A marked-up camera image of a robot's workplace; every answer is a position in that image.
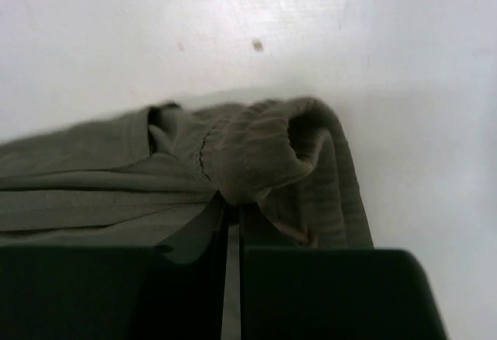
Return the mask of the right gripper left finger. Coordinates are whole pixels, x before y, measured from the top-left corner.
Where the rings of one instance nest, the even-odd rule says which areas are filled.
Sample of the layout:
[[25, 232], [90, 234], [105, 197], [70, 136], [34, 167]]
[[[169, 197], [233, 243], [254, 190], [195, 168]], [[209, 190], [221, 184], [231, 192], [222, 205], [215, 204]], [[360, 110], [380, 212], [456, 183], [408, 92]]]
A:
[[151, 247], [1, 250], [3, 339], [218, 339], [226, 204]]

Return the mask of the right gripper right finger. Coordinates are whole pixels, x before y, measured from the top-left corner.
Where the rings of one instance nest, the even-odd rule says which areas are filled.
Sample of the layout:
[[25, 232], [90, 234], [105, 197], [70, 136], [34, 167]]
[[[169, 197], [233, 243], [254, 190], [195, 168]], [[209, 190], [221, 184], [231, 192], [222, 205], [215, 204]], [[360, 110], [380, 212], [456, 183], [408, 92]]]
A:
[[446, 338], [412, 254], [299, 247], [255, 205], [240, 212], [240, 289], [244, 339]]

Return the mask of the olive green shorts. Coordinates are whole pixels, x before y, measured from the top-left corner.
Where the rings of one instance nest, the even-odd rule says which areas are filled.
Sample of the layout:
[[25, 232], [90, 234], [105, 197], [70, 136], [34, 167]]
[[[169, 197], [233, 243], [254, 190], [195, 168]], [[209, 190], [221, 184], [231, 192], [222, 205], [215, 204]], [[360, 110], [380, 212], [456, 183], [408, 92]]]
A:
[[147, 107], [1, 146], [1, 250], [151, 247], [215, 197], [255, 204], [291, 243], [374, 243], [349, 143], [313, 98]]

